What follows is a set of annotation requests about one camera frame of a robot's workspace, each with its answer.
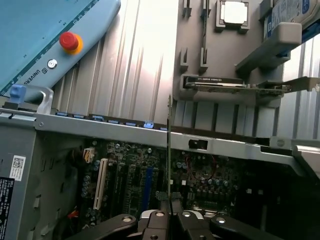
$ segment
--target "corrugated metal wall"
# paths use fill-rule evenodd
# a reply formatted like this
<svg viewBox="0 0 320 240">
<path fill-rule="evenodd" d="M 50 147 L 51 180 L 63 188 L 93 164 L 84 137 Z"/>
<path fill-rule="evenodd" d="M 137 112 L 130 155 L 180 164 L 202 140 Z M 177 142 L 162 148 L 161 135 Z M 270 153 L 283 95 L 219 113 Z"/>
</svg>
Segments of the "corrugated metal wall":
<svg viewBox="0 0 320 240">
<path fill-rule="evenodd" d="M 165 124 L 177 34 L 178 1 L 122 0 L 114 26 L 55 86 L 60 111 Z M 283 80 L 319 77 L 320 36 L 291 53 Z M 280 108 L 228 103 L 174 102 L 174 125 L 236 133 L 318 139 L 320 97 L 285 95 Z"/>
</svg>

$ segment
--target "blue connector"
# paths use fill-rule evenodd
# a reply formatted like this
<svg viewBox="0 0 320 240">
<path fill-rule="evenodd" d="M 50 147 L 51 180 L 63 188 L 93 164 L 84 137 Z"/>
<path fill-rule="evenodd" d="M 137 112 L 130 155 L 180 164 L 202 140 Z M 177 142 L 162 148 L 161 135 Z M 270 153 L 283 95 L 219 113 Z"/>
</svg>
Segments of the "blue connector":
<svg viewBox="0 0 320 240">
<path fill-rule="evenodd" d="M 133 122 L 126 122 L 125 125 L 131 126 L 131 127 L 136 127 L 137 126 L 137 124 L 135 124 Z"/>
<path fill-rule="evenodd" d="M 14 84 L 10 89 L 9 103 L 23 104 L 25 102 L 27 88 L 26 86 Z"/>
<path fill-rule="evenodd" d="M 117 121 L 117 120 L 108 120 L 108 123 L 110 123 L 110 124 L 119 124 L 119 121 Z"/>
<path fill-rule="evenodd" d="M 154 122 L 153 121 L 145 121 L 143 127 L 145 129 L 153 129 L 154 128 Z"/>
<path fill-rule="evenodd" d="M 55 115 L 62 116 L 62 117 L 68 117 L 68 113 L 62 112 L 62 111 L 58 111 Z"/>
<path fill-rule="evenodd" d="M 73 117 L 74 117 L 75 119 L 84 119 L 84 118 L 85 118 L 85 116 L 83 116 L 83 115 L 78 115 L 78 114 L 74 114 Z"/>
<path fill-rule="evenodd" d="M 93 115 L 92 116 L 92 120 L 94 121 L 98 121 L 98 122 L 103 122 L 105 119 L 103 116 L 96 116 L 96 115 Z"/>
</svg>

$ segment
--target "white pci slot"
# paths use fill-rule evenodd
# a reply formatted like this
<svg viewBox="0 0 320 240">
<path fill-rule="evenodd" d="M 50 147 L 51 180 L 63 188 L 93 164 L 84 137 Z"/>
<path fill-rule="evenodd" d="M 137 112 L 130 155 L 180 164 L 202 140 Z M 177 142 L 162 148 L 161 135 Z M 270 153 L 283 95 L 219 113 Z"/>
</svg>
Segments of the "white pci slot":
<svg viewBox="0 0 320 240">
<path fill-rule="evenodd" d="M 106 174 L 107 174 L 108 159 L 102 158 L 100 160 L 99 175 L 96 184 L 93 209 L 99 210 L 101 207 L 102 199 L 104 198 Z"/>
</svg>

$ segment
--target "sticker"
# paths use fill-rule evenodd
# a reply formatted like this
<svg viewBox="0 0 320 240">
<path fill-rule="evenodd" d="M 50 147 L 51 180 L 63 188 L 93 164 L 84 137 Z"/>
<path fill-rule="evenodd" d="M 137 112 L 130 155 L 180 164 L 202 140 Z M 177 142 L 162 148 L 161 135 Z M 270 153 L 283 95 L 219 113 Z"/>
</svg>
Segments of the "sticker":
<svg viewBox="0 0 320 240">
<path fill-rule="evenodd" d="M 21 181 L 22 175 L 24 173 L 26 157 L 25 156 L 13 156 L 10 178 L 15 179 L 16 181 Z"/>
<path fill-rule="evenodd" d="M 15 180 L 7 177 L 0 177 L 0 240 L 6 236 L 8 216 L 14 191 Z"/>
</svg>

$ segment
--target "circuit board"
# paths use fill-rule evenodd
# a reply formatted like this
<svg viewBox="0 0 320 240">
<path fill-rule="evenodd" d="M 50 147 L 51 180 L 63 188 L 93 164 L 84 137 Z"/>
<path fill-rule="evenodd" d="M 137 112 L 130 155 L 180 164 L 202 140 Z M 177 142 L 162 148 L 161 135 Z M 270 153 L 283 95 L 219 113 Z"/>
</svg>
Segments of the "circuit board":
<svg viewBox="0 0 320 240">
<path fill-rule="evenodd" d="M 122 213 L 139 217 L 158 209 L 156 192 L 166 191 L 165 148 L 106 140 L 90 140 L 85 147 L 80 229 Z M 171 191 L 181 193 L 183 208 L 205 217 L 232 215 L 241 167 L 227 157 L 171 150 Z"/>
</svg>

